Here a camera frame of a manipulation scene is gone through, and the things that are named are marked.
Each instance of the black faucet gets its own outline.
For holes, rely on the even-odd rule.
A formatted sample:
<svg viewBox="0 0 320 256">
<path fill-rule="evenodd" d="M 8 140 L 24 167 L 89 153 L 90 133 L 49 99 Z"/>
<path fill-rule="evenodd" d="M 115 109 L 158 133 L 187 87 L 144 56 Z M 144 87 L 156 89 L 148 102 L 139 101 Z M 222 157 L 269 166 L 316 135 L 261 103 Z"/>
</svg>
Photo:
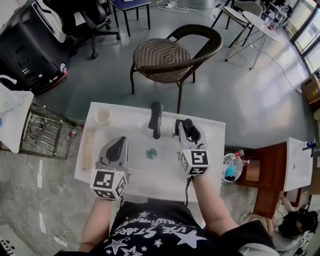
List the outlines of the black faucet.
<svg viewBox="0 0 320 256">
<path fill-rule="evenodd" d="M 311 149 L 311 155 L 310 155 L 310 157 L 312 158 L 312 157 L 314 156 L 314 149 L 315 149 L 315 148 L 317 148 L 317 143 L 316 143 L 316 142 L 315 142 L 315 143 L 312 143 L 312 142 L 310 141 L 310 142 L 307 142 L 306 147 L 304 147 L 304 148 L 302 149 L 302 151 Z"/>
<path fill-rule="evenodd" d="M 149 129 L 153 130 L 153 138 L 156 140 L 160 138 L 160 125 L 161 125 L 161 116 L 164 106 L 160 101 L 154 101 L 151 103 L 151 118 L 149 122 Z"/>
</svg>

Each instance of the sink basin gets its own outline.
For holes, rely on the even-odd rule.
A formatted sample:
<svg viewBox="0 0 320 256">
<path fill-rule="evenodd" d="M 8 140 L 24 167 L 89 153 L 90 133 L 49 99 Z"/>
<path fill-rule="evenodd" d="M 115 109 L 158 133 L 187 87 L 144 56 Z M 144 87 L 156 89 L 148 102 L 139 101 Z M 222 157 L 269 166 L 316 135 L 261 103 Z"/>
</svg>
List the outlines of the sink basin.
<svg viewBox="0 0 320 256">
<path fill-rule="evenodd" d="M 286 171 L 283 191 L 290 191 L 311 184 L 313 158 L 311 149 L 303 151 L 306 142 L 288 138 L 286 141 Z"/>
<path fill-rule="evenodd" d="M 108 125 L 95 121 L 100 108 L 109 108 Z M 151 110 L 92 102 L 82 134 L 74 177 L 90 183 L 91 170 L 82 168 L 86 132 L 95 128 L 92 139 L 91 168 L 95 167 L 100 150 L 109 141 L 125 136 L 128 139 L 128 161 L 126 167 L 131 174 L 124 193 L 148 198 L 185 201 L 187 176 L 178 154 L 181 150 L 179 138 L 172 137 L 176 119 L 190 118 L 206 133 L 206 141 L 211 157 L 211 167 L 207 170 L 211 185 L 220 191 L 222 165 L 225 147 L 225 124 L 198 117 L 163 112 L 161 119 L 161 137 L 154 139 L 153 131 L 148 128 Z M 156 150 L 156 157 L 147 157 L 147 151 Z M 196 202 L 192 183 L 188 189 L 189 201 Z"/>
</svg>

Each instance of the black office chair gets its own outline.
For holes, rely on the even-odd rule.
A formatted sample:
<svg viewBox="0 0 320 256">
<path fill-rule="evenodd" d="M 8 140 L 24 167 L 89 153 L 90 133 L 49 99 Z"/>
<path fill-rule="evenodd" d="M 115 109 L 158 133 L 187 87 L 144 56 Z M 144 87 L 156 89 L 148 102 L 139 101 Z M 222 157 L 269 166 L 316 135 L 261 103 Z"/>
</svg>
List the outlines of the black office chair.
<svg viewBox="0 0 320 256">
<path fill-rule="evenodd" d="M 74 45 L 74 51 L 88 39 L 92 43 L 92 55 L 95 59 L 96 53 L 96 36 L 116 35 L 116 39 L 120 39 L 119 32 L 99 31 L 98 25 L 106 22 L 106 28 L 110 28 L 110 20 L 106 21 L 107 15 L 110 15 L 111 4 L 104 3 L 103 6 L 99 0 L 43 0 L 43 3 L 55 11 L 62 19 L 62 30 L 66 35 L 78 38 L 79 41 Z M 80 13 L 85 21 L 80 25 L 76 25 L 75 14 Z"/>
</svg>

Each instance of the white box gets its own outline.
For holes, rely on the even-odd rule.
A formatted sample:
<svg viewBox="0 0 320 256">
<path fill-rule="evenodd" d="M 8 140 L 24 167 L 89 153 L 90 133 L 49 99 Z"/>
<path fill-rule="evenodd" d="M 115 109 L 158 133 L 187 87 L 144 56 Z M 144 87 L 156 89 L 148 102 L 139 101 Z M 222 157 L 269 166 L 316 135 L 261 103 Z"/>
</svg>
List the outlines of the white box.
<svg viewBox="0 0 320 256">
<path fill-rule="evenodd" d="M 90 188 L 99 198 L 118 200 L 128 184 L 121 170 L 92 169 Z"/>
<path fill-rule="evenodd" d="M 183 149 L 180 154 L 180 162 L 187 175 L 203 175 L 210 167 L 210 155 L 208 150 Z"/>
</svg>

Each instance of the gray floor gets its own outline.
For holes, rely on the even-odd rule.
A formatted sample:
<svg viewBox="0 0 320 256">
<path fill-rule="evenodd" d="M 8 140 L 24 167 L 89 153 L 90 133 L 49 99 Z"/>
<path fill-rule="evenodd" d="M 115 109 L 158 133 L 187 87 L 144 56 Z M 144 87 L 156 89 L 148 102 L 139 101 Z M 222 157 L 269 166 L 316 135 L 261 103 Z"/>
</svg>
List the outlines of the gray floor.
<svg viewBox="0 0 320 256">
<path fill-rule="evenodd" d="M 212 12 L 217 14 L 218 10 L 205 11 L 208 16 Z M 128 13 L 129 38 L 123 14 L 119 12 L 121 41 L 113 36 L 100 37 L 99 56 L 95 60 L 90 60 L 90 44 L 84 45 L 71 59 L 67 78 L 37 98 L 57 112 L 83 120 L 94 101 L 148 108 L 152 101 L 160 100 L 165 111 L 175 112 L 178 99 L 175 84 L 153 83 L 134 74 L 136 94 L 130 94 L 133 51 L 141 42 L 164 38 L 181 25 L 210 26 L 212 22 L 194 11 L 166 12 L 153 7 L 150 15 L 151 30 L 148 30 L 145 9 L 140 11 L 139 21 L 135 20 L 135 11 Z M 234 22 L 230 25 L 238 32 L 241 30 Z M 281 69 L 264 53 L 252 71 L 225 62 L 229 50 L 226 46 L 237 34 L 221 24 L 215 28 L 223 36 L 224 47 L 197 70 L 196 83 L 190 80 L 185 84 L 181 113 L 225 122 L 225 142 L 229 145 L 260 147 L 287 137 L 312 139 L 317 133 L 312 114 Z M 183 41 L 193 54 L 203 43 L 194 36 Z M 255 51 L 249 48 L 246 54 L 253 58 Z M 267 39 L 264 51 L 282 65 L 291 83 L 298 87 L 306 74 L 288 39 L 283 34 L 279 43 Z M 0 152 L 0 220 L 11 225 L 39 255 L 54 255 L 59 250 L 59 244 L 51 240 L 54 236 L 60 237 L 66 230 L 82 230 L 92 207 L 95 196 L 89 186 L 73 178 L 80 138 L 79 134 L 72 141 L 66 161 Z M 255 189 L 237 185 L 223 185 L 220 191 L 237 222 L 242 213 L 253 209 L 256 193 Z M 190 208 L 198 217 L 197 204 L 191 204 Z M 80 236 L 77 231 L 69 232 L 63 239 L 76 250 Z"/>
<path fill-rule="evenodd" d="M 212 19 L 219 9 L 200 10 Z M 151 38 L 165 38 L 174 29 L 185 24 L 211 26 L 212 21 L 195 11 L 169 12 L 150 8 L 151 30 L 148 30 L 146 9 L 128 12 L 131 37 L 128 37 L 124 16 L 118 11 L 121 40 L 115 36 L 97 39 L 98 57 L 91 60 L 88 41 L 69 64 L 68 75 L 58 86 L 37 98 L 59 113 L 85 120 L 90 102 L 149 108 L 153 101 L 161 101 L 164 111 L 175 112 L 178 101 L 176 84 L 153 82 L 135 73 L 136 93 L 131 95 L 130 67 L 133 52 L 142 42 Z M 114 16 L 111 27 L 116 29 Z M 227 22 L 227 16 L 219 20 Z M 242 27 L 230 22 L 237 32 Z M 222 49 L 196 71 L 196 82 L 187 80 L 183 89 L 181 113 L 226 123 L 225 143 L 234 146 L 257 148 L 285 141 L 288 137 L 312 140 L 317 128 L 303 95 L 294 91 L 279 66 L 261 53 L 251 71 L 224 61 L 227 47 L 237 36 L 232 29 L 217 23 L 215 29 L 223 37 Z M 307 74 L 288 38 L 279 30 L 281 42 L 267 38 L 263 50 L 284 69 L 295 87 Z M 187 36 L 182 40 L 195 54 L 205 40 Z M 253 61 L 257 50 L 247 48 L 245 55 Z"/>
</svg>

